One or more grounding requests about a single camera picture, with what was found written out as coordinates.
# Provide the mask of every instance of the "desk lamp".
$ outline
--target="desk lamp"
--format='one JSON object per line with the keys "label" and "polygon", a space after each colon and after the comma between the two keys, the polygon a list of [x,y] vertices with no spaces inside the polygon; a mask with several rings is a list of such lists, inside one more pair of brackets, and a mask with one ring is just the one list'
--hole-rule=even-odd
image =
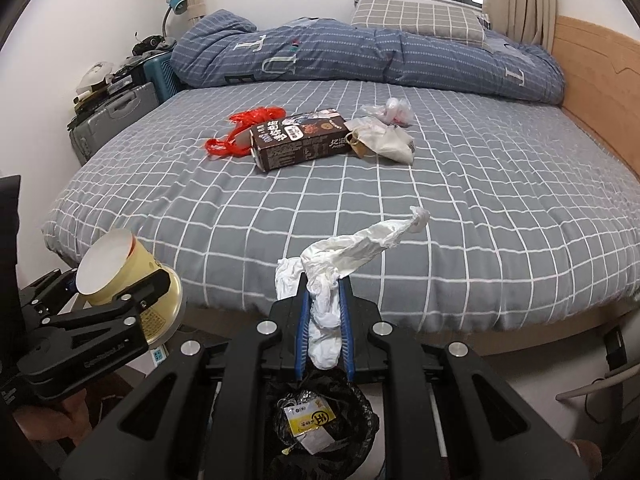
{"label": "desk lamp", "polygon": [[187,11],[187,0],[166,0],[169,4],[169,8],[166,10],[164,20],[162,20],[162,35],[166,38],[166,19],[169,17],[171,11],[175,12],[177,16]]}

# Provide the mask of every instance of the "gray checkered bed sheet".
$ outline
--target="gray checkered bed sheet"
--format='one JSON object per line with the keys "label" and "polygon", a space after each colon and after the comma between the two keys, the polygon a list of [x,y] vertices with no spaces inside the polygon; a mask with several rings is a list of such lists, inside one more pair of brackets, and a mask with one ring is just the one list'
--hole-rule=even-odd
{"label": "gray checkered bed sheet", "polygon": [[[405,97],[412,167],[334,156],[263,174],[208,159],[204,140],[259,105],[288,113]],[[546,105],[371,82],[267,82],[185,91],[115,137],[61,193],[48,247],[79,261],[126,227],[176,269],[191,304],[267,313],[274,268],[309,244],[431,213],[425,232],[352,276],[383,317],[416,330],[514,329],[635,293],[640,184]]]}

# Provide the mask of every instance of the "metal screw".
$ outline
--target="metal screw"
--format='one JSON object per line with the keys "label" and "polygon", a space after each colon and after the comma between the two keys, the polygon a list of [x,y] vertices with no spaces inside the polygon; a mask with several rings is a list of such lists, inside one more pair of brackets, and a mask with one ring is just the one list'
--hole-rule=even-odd
{"label": "metal screw", "polygon": [[258,323],[256,330],[264,335],[273,334],[278,329],[278,325],[267,319]]}
{"label": "metal screw", "polygon": [[464,357],[469,353],[469,348],[460,341],[455,341],[449,345],[449,353],[453,357]]}
{"label": "metal screw", "polygon": [[393,332],[394,328],[391,323],[386,321],[379,321],[372,327],[373,333],[377,335],[389,335]]}
{"label": "metal screw", "polygon": [[180,352],[184,355],[196,355],[200,351],[200,343],[197,341],[189,340],[182,343],[180,346]]}

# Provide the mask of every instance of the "wooden headboard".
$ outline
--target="wooden headboard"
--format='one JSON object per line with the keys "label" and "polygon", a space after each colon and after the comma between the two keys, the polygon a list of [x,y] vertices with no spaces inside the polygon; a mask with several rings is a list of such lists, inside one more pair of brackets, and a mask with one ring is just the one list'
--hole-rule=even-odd
{"label": "wooden headboard", "polygon": [[640,42],[559,16],[553,54],[566,77],[565,113],[640,175]]}

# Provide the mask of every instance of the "yellow cup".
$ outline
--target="yellow cup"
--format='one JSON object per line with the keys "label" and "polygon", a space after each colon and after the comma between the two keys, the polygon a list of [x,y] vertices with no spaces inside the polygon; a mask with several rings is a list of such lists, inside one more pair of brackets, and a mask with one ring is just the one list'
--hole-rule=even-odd
{"label": "yellow cup", "polygon": [[182,284],[173,269],[163,266],[126,229],[113,229],[93,244],[78,267],[76,287],[91,306],[109,303],[129,285],[158,269],[169,273],[169,291],[140,315],[146,341],[154,348],[166,342],[184,315]]}

